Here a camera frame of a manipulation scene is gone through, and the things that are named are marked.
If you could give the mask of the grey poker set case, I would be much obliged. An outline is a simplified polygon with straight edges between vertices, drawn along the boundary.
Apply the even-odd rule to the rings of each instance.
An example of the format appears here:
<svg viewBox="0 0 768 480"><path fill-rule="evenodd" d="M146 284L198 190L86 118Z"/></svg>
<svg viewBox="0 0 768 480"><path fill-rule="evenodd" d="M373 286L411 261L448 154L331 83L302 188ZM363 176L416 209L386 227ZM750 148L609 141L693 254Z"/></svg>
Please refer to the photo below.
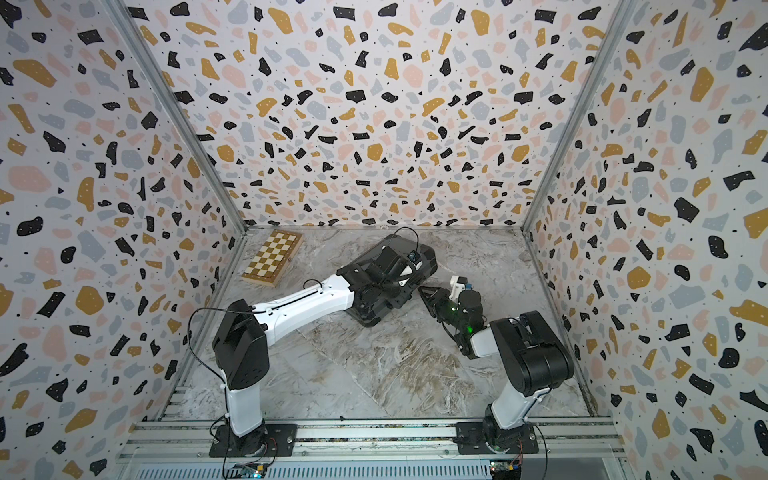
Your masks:
<svg viewBox="0 0 768 480"><path fill-rule="evenodd" d="M362 326L373 327L409 301L437 269L432 247L393 233L337 274L354 294L347 312Z"/></svg>

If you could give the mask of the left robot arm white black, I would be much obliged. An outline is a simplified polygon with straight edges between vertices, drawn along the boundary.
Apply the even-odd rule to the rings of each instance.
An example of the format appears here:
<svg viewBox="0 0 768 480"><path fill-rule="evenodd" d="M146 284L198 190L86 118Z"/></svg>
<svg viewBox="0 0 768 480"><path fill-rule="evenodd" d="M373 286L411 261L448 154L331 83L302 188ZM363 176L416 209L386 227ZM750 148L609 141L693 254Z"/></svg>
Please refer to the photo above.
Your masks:
<svg viewBox="0 0 768 480"><path fill-rule="evenodd" d="M269 371L269 349L278 340L341 311L373 327L406 304L437 269L432 247L391 234L317 285L269 302L232 303L212 341L229 417L216 433L211 456L253 456L273 446L260 382Z"/></svg>

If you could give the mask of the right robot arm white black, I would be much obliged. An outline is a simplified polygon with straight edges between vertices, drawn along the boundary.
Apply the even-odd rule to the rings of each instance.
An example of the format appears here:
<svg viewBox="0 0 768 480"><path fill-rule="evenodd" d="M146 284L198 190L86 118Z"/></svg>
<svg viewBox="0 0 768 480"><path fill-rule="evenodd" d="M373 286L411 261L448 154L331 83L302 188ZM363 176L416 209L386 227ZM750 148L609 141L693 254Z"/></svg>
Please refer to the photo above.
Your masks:
<svg viewBox="0 0 768 480"><path fill-rule="evenodd" d="M471 433L459 427L464 453L536 452L527 417L536 403L574 375L567 349L536 310L488 321L482 296L464 286L449 290L422 286L419 295L429 314L443 326L460 353L470 359L501 359L507 383Z"/></svg>

